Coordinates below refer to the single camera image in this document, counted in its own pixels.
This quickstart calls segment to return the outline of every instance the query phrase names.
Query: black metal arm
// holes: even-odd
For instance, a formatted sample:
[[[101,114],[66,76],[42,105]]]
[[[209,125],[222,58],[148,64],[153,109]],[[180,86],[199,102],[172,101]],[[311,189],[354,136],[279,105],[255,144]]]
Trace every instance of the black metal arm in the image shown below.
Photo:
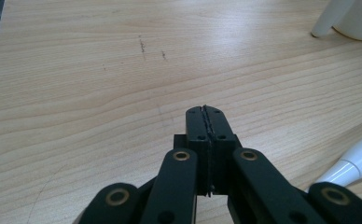
[[[234,223],[362,223],[362,200],[318,183],[291,186],[259,151],[243,148],[222,111],[187,111],[187,134],[174,136],[156,178],[141,188],[102,189],[75,223],[195,223],[196,198],[228,195]]]

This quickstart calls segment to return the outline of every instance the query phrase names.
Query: scratch mark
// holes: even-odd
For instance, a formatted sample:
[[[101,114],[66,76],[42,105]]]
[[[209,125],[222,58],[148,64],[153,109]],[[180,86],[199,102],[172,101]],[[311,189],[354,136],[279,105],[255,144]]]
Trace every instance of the scratch mark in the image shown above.
[[[164,53],[164,51],[162,50],[161,51],[161,57],[163,58],[164,61],[167,62],[167,59],[166,59],[166,54]]]
[[[47,186],[47,184],[53,179],[53,177],[55,177],[56,174],[58,174],[58,173],[62,170],[62,168],[63,168],[64,166],[62,166],[58,171],[56,171],[56,172],[50,177],[50,179],[45,183],[44,187],[42,187],[42,189],[39,191],[38,195],[37,195],[36,198],[35,198],[35,202],[33,203],[32,209],[30,210],[29,218],[27,219],[27,224],[30,223],[30,218],[31,218],[32,213],[33,213],[33,210],[34,210],[34,208],[35,208],[35,204],[38,202],[39,196],[41,196],[41,193],[44,191],[44,189],[45,189],[45,187]]]
[[[143,40],[141,40],[141,36],[139,35],[138,38],[140,39],[140,47],[141,47],[141,52],[143,53],[143,57],[144,57],[144,61],[146,60],[146,55],[144,54],[144,52],[146,52],[146,45],[143,43]]]

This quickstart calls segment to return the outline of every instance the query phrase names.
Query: table surface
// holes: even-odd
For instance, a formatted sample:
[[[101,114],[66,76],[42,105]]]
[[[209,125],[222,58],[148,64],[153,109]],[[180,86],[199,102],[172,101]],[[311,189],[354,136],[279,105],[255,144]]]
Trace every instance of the table surface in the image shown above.
[[[362,41],[310,35],[326,4],[6,1],[0,223],[71,223],[101,188],[141,186],[196,105],[307,188],[362,138]],[[226,197],[197,222],[232,223]]]

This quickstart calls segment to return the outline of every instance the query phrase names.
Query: wooden table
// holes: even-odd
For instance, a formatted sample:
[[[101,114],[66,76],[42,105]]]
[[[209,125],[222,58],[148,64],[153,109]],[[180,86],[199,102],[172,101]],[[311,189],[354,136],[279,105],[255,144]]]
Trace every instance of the wooden table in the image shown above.
[[[101,188],[141,186],[195,105],[307,188],[362,138],[362,41],[311,37],[326,4],[6,1],[0,223],[71,223]],[[232,223],[226,197],[197,213]]]

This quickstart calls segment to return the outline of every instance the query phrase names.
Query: light wood surface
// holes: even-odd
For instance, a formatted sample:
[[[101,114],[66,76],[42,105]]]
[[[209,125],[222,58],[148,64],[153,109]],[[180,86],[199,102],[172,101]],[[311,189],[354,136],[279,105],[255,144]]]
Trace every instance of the light wood surface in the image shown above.
[[[0,223],[71,223],[101,188],[141,186],[195,105],[308,187],[362,138],[362,41],[310,36],[326,4],[6,1]],[[197,213],[232,223],[225,197]]]

